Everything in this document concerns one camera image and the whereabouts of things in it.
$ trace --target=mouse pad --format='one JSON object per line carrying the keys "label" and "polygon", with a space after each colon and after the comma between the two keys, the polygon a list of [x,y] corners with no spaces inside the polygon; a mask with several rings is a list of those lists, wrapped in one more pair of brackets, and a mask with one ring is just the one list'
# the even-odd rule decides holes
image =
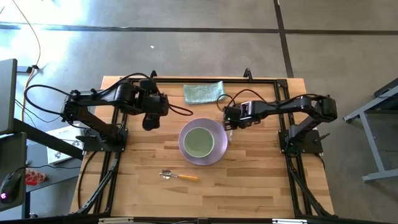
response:
{"label": "mouse pad", "polygon": [[[20,167],[24,167],[26,162],[26,133],[17,133],[12,135],[2,135],[0,137],[0,183],[3,182],[7,174],[14,172]],[[25,172],[19,171],[21,183],[17,197],[11,203],[0,202],[0,212],[22,205],[25,201]]]}

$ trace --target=desk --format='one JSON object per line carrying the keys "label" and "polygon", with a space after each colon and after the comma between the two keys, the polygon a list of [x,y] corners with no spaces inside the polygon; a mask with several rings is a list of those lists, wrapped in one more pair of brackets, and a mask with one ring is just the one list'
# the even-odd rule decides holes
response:
{"label": "desk", "polygon": [[[119,78],[104,77],[102,89]],[[306,93],[303,79],[287,80],[291,97]],[[285,158],[279,149],[278,116],[270,116],[261,124],[234,131],[232,143],[220,161],[211,166],[196,166],[186,161],[178,149],[180,130],[195,118],[221,122],[223,114],[215,103],[186,105],[182,83],[158,82],[157,85],[161,92],[168,94],[170,103],[188,108],[194,115],[180,116],[169,111],[169,115],[161,117],[160,128],[152,131],[142,129],[143,115],[128,117],[129,138],[121,156],[113,217],[294,217]],[[224,88],[232,96],[244,88],[250,88],[267,101],[275,100],[274,87],[270,84],[225,83]],[[253,99],[256,99],[255,95],[245,92],[237,102]],[[97,107],[95,115],[110,123],[112,112],[112,107],[101,106]],[[299,123],[307,115],[297,113],[294,116],[296,123]],[[88,164],[81,188],[82,203],[98,185],[103,157],[104,154],[99,152]],[[333,213],[322,162],[314,155],[304,154],[303,163],[308,188],[323,207]],[[194,175],[200,181],[165,180],[159,177],[162,169]],[[298,196],[303,205],[301,192]],[[105,203],[106,197],[103,197],[102,205]],[[76,210],[75,193],[71,212]]]}

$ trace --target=computer mouse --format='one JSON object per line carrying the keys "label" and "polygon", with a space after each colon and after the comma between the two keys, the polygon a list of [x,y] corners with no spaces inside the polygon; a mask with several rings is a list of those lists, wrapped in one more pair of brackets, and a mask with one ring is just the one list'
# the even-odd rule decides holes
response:
{"label": "computer mouse", "polygon": [[21,184],[22,174],[12,172],[7,174],[0,186],[0,202],[12,203],[18,197],[19,185]]}

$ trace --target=gray metal stand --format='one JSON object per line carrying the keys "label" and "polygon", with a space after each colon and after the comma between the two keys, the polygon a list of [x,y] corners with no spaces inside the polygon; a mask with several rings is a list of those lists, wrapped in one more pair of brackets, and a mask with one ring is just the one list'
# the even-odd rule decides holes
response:
{"label": "gray metal stand", "polygon": [[398,134],[398,111],[377,110],[381,103],[387,100],[398,100],[390,98],[390,96],[396,94],[398,94],[398,86],[343,118],[346,123],[350,123],[356,118],[361,118],[374,160],[376,161],[379,172],[363,176],[365,183],[372,180],[398,177],[398,169],[386,169],[389,166],[386,161],[391,159],[390,155],[387,154],[391,152],[398,155],[398,140],[396,137]]}

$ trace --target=wooden tabletop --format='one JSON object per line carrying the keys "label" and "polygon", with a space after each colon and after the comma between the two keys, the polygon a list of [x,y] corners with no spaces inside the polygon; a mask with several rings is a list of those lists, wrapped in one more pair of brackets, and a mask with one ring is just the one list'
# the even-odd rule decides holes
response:
{"label": "wooden tabletop", "polygon": [[[104,77],[102,89],[119,78]],[[306,93],[303,79],[287,80],[291,97]],[[263,119],[261,124],[235,130],[232,142],[220,161],[211,166],[196,166],[184,159],[178,149],[180,130],[195,118],[210,118],[221,123],[223,114],[218,111],[215,103],[186,105],[183,83],[157,85],[161,92],[168,94],[170,103],[188,108],[194,115],[180,116],[169,111],[169,115],[161,117],[160,128],[152,131],[142,129],[143,115],[128,117],[129,138],[121,156],[112,216],[294,217],[286,163],[279,149],[277,130],[280,127],[276,115]],[[258,92],[267,101],[275,100],[274,87],[270,84],[224,84],[225,92],[232,96],[244,88]],[[237,103],[256,99],[252,93],[245,92],[239,96]],[[110,106],[99,106],[95,115],[110,123],[112,112]],[[296,123],[306,116],[295,113]],[[81,185],[82,203],[98,185],[103,157],[104,153],[99,152],[88,164]],[[314,155],[304,154],[303,164],[308,188],[323,207],[333,213],[321,160]],[[159,176],[162,169],[197,176],[200,181],[165,180]],[[298,192],[298,196],[304,211],[301,192]],[[71,212],[76,210],[75,193]]]}

